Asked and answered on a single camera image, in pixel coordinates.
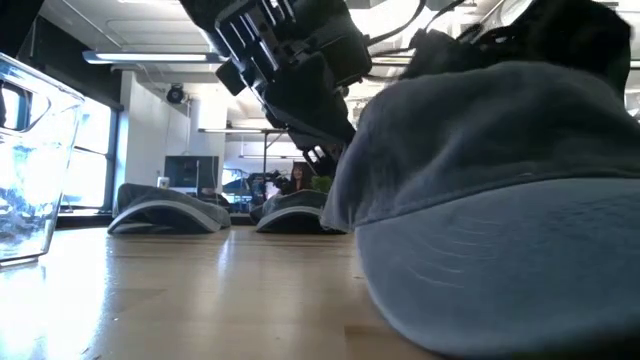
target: white wall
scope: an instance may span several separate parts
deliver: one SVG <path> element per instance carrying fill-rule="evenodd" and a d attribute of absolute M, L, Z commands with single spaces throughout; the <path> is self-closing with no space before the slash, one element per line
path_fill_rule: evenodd
<path fill-rule="evenodd" d="M 191 155 L 220 157 L 221 189 L 224 135 L 198 132 L 198 122 L 206 116 L 203 111 L 192 109 L 196 111 L 188 118 L 138 83 L 130 71 L 123 73 L 121 102 L 125 111 L 120 119 L 116 188 L 124 182 L 155 186 L 164 174 L 165 156 Z"/>

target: person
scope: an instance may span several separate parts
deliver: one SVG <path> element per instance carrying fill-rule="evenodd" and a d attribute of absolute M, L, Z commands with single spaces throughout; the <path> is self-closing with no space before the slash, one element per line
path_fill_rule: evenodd
<path fill-rule="evenodd" d="M 305 166 L 307 165 L 304 163 L 294 164 L 288 186 L 281 189 L 282 195 L 291 195 L 298 191 L 311 189 L 311 181 L 307 176 L 308 171 L 305 171 Z"/>

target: gray baseball cap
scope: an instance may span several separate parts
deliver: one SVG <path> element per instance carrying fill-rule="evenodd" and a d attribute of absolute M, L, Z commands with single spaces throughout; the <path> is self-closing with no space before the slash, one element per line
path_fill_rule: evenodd
<path fill-rule="evenodd" d="M 540 352 L 640 330 L 640 125 L 585 72 L 511 62 L 394 84 L 323 214 L 417 344 Z"/>

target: wooden table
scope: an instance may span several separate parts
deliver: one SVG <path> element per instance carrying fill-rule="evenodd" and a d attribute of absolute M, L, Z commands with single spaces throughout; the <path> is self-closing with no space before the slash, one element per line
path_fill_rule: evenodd
<path fill-rule="evenodd" d="M 372 305 L 352 236 L 56 233 L 0 270 L 0 359 L 436 359 Z"/>

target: computer monitor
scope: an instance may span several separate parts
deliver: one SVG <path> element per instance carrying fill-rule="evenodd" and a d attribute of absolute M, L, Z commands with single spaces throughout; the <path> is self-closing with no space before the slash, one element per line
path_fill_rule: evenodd
<path fill-rule="evenodd" d="M 171 188 L 217 187 L 217 156 L 167 156 L 164 163 L 164 176 L 169 178 Z"/>

